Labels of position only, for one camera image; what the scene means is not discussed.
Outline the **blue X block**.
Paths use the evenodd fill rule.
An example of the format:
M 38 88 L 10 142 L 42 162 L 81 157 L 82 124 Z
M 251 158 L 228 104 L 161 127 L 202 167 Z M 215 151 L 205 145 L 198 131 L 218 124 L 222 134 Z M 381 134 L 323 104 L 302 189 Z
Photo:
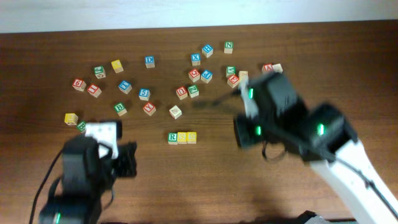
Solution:
M 198 66 L 201 63 L 200 54 L 191 54 L 191 62 L 193 66 Z

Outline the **red A block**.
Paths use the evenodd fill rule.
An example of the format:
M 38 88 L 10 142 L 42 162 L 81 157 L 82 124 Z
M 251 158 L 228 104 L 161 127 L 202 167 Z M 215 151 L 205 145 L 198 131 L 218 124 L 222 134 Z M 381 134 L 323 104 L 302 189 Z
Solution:
M 269 73 L 269 72 L 273 72 L 274 71 L 273 64 L 271 64 L 271 63 L 264 64 L 262 66 L 262 70 L 261 71 L 262 71 L 263 74 L 266 74 L 266 73 Z

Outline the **red Y block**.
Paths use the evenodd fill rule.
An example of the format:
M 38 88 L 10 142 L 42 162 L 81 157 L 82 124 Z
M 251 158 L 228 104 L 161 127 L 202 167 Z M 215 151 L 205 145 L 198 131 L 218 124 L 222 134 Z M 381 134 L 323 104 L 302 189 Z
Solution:
M 151 102 L 146 103 L 142 109 L 144 110 L 144 112 L 146 114 L 148 114 L 149 116 L 152 116 L 155 112 L 156 112 L 156 107 L 154 104 L 152 104 Z

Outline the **yellow W block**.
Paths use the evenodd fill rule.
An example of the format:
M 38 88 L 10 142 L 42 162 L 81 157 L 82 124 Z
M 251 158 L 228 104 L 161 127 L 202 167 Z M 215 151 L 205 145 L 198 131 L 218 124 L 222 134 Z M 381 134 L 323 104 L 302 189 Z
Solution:
M 66 113 L 64 122 L 69 126 L 76 126 L 78 122 L 78 116 L 75 113 Z

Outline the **yellow S block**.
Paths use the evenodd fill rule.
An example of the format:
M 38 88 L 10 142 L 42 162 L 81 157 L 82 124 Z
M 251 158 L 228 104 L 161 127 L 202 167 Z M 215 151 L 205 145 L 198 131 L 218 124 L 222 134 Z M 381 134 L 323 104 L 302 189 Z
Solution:
M 177 133 L 177 142 L 178 142 L 178 144 L 186 144 L 187 143 L 187 132 L 178 132 Z

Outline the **green block with picture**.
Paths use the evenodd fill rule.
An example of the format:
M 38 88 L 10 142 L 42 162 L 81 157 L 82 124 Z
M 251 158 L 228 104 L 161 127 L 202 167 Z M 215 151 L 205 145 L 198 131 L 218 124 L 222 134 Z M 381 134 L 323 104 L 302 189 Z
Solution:
M 97 79 L 101 79 L 101 78 L 105 78 L 106 77 L 106 72 L 105 72 L 105 69 L 104 69 L 104 67 L 102 65 L 94 67 L 93 71 L 94 71 L 95 77 Z

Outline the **plain block green side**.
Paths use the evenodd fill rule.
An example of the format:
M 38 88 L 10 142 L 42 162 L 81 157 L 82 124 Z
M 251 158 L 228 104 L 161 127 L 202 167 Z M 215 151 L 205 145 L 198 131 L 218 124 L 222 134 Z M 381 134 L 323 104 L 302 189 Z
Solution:
M 281 65 L 280 63 L 274 64 L 274 65 L 272 66 L 272 68 L 273 68 L 273 70 L 274 70 L 275 72 L 277 72 L 277 73 L 282 73 L 282 72 L 283 72 L 283 68 L 282 68 L 282 65 Z

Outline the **green R block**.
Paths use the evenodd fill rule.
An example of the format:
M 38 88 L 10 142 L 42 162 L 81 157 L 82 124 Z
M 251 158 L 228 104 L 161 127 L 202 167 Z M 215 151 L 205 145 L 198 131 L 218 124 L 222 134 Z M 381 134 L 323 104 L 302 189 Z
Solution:
M 168 133 L 167 142 L 169 144 L 178 144 L 178 134 L 177 133 Z

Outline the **green E block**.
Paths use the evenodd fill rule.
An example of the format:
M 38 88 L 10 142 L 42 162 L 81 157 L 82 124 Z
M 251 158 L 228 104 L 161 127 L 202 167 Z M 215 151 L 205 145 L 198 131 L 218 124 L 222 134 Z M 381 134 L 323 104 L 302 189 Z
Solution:
M 85 121 L 79 122 L 76 128 L 79 130 L 79 132 L 84 133 L 86 131 L 86 122 Z

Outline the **red Q block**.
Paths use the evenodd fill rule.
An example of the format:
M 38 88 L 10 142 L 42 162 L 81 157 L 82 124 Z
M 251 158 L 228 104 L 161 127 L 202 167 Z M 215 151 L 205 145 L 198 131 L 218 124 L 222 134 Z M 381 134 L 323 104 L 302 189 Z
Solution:
M 201 77 L 201 73 L 197 70 L 197 69 L 192 69 L 188 72 L 188 77 L 189 79 L 191 79 L 191 81 L 193 83 L 195 83 L 196 81 L 198 81 Z

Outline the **red I block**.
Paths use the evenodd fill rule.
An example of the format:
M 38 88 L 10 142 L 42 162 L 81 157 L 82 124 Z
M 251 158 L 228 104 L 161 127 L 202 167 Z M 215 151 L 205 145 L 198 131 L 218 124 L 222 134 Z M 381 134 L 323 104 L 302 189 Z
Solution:
M 91 84 L 88 88 L 87 88 L 87 92 L 91 95 L 94 96 L 95 98 L 99 97 L 99 95 L 102 93 L 101 89 L 99 88 L 99 86 L 95 85 L 95 84 Z

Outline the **green V block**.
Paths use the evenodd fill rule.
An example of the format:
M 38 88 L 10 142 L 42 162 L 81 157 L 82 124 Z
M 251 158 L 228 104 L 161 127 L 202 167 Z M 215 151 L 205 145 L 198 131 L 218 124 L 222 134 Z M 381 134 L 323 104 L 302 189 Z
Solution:
M 230 77 L 231 75 L 236 74 L 236 67 L 235 66 L 227 66 L 226 67 L 226 77 Z

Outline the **green B block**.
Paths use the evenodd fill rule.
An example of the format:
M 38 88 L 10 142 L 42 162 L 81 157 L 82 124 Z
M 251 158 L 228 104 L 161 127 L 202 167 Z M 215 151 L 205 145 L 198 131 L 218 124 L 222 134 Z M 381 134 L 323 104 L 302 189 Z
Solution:
M 122 116 L 127 113 L 125 105 L 121 102 L 114 105 L 114 110 L 118 114 L 118 116 Z

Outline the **green Z block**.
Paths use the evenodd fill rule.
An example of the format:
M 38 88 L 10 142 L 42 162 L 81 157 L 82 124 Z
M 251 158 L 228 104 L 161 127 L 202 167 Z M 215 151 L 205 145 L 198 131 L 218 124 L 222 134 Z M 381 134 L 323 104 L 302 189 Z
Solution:
M 188 94 L 191 98 L 194 98 L 200 94 L 197 85 L 188 86 L 187 90 L 188 90 Z

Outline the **plain leaf block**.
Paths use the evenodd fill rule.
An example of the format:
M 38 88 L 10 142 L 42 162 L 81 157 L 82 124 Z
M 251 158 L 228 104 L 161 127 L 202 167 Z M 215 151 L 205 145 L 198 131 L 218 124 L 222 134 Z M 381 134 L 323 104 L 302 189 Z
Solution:
M 173 117 L 173 119 L 177 119 L 182 115 L 182 110 L 177 105 L 175 105 L 171 109 L 169 109 L 169 113 Z

